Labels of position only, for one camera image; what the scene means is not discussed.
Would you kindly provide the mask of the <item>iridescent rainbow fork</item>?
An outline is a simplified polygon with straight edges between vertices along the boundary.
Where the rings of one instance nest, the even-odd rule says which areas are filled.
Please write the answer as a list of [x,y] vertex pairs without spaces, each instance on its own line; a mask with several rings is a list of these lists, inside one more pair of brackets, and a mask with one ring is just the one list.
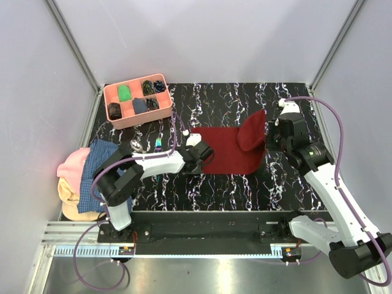
[[[162,139],[161,138],[157,138],[156,142],[155,142],[155,147],[154,147],[154,152],[155,153],[159,153],[162,151]],[[156,176],[156,183],[159,184],[160,183],[160,175]]]

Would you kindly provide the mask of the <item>dark red cloth napkin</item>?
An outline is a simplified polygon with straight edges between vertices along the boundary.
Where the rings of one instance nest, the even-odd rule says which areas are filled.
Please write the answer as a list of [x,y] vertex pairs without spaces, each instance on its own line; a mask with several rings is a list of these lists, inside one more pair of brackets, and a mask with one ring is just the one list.
[[249,175],[256,171],[265,155],[264,110],[250,115],[239,127],[195,127],[214,151],[214,159],[202,168],[209,175]]

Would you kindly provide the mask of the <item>iridescent handled spoon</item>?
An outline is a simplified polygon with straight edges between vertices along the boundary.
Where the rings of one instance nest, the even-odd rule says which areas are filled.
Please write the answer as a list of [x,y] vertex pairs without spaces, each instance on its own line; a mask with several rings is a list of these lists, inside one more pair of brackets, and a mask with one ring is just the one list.
[[145,154],[146,153],[146,151],[143,148],[143,145],[138,140],[131,140],[130,141],[130,147],[136,153],[141,153],[141,154]]

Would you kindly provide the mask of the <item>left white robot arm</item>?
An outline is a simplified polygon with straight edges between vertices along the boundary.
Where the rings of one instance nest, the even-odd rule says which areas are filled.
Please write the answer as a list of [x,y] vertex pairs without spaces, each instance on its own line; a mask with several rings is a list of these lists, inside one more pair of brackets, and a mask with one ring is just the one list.
[[132,219],[128,199],[145,178],[161,174],[191,174],[202,169],[206,160],[214,159],[214,151],[200,134],[190,134],[186,145],[173,146],[159,153],[135,153],[116,150],[93,174],[91,193],[100,192],[111,236],[124,243],[132,236]]

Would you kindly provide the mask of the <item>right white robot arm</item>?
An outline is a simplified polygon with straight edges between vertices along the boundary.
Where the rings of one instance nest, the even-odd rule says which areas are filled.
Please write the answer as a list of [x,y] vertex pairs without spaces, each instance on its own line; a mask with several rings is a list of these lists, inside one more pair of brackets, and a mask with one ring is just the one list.
[[339,175],[341,155],[333,159],[323,143],[309,138],[304,116],[296,98],[279,101],[280,115],[268,123],[267,148],[284,153],[289,164],[304,177],[321,198],[336,230],[311,220],[299,211],[284,216],[276,226],[283,242],[308,242],[328,256],[333,268],[345,279],[362,275],[383,263],[386,281],[391,283],[387,256],[391,234],[382,233],[363,213]]

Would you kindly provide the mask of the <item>dark striped rolled sock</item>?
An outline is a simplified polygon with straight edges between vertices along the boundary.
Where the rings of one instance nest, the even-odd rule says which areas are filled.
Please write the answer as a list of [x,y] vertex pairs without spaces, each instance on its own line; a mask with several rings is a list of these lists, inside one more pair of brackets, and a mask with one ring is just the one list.
[[155,97],[146,99],[146,106],[148,111],[154,111],[160,109],[159,103]]

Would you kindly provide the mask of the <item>grey blue rolled sock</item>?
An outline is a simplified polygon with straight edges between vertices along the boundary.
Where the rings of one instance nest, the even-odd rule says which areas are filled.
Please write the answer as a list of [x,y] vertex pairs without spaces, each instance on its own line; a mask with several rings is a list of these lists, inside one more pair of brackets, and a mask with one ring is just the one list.
[[145,100],[141,99],[141,98],[137,98],[137,97],[134,98],[132,100],[132,106],[134,109],[134,113],[136,115],[139,115],[139,114],[142,114],[142,113],[145,113],[148,111]]

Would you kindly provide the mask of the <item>blue patterned dark sock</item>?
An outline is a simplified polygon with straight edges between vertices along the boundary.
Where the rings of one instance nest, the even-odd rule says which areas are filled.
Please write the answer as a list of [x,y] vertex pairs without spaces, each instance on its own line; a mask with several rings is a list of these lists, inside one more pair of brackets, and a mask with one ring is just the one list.
[[153,86],[156,93],[164,92],[166,90],[166,84],[160,80],[154,81]]

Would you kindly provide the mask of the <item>pink divided organizer tray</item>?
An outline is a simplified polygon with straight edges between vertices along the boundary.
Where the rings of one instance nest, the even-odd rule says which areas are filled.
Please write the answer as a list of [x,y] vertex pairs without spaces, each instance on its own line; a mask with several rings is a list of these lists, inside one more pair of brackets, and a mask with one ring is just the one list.
[[105,111],[115,129],[125,129],[172,115],[173,102],[161,73],[104,87]]

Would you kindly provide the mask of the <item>yellow patterned dark sock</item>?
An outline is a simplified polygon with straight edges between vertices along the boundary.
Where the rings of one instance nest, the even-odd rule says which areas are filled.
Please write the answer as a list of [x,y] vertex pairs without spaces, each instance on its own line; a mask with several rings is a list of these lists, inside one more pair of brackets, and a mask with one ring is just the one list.
[[145,80],[142,83],[141,88],[142,88],[144,96],[149,96],[149,95],[154,94],[154,86],[153,86],[152,81],[150,81],[150,80]]

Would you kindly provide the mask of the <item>dark brown rolled sock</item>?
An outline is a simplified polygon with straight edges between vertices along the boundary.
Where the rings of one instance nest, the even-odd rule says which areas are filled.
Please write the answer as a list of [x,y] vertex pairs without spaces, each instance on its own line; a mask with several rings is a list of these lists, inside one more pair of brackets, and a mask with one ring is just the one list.
[[114,121],[122,118],[122,111],[119,103],[110,103],[107,108],[110,120]]

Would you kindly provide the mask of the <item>green rolled sock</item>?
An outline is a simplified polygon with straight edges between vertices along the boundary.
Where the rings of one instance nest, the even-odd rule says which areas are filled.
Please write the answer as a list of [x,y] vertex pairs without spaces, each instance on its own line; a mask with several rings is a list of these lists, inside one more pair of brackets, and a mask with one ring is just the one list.
[[118,98],[120,102],[126,102],[132,99],[132,93],[127,85],[118,86]]

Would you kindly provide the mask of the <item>blue checkered cloth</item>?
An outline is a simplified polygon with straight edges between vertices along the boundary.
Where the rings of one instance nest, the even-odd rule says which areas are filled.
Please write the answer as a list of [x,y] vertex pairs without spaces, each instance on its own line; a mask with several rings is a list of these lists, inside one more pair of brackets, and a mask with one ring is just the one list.
[[92,196],[91,186],[95,171],[118,149],[118,145],[101,139],[94,140],[91,143],[81,176],[80,200],[77,205],[79,213],[104,212],[104,207],[100,205],[100,201]]

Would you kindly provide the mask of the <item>pink cloth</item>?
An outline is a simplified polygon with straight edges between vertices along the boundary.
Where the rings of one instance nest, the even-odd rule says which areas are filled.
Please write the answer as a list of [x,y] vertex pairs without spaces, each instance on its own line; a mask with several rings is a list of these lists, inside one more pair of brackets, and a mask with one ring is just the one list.
[[90,148],[80,148],[57,168],[57,177],[64,178],[75,192],[80,189],[81,176],[89,153]]

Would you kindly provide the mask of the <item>peach orange cloth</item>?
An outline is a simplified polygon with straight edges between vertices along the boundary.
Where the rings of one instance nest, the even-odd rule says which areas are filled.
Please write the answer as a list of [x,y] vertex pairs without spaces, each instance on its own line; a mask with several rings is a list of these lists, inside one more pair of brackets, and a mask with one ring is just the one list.
[[77,205],[79,204],[80,196],[74,192],[65,178],[60,178],[58,181],[58,195],[62,201],[62,213],[71,221],[89,222],[96,221],[99,213],[88,211],[80,213]]

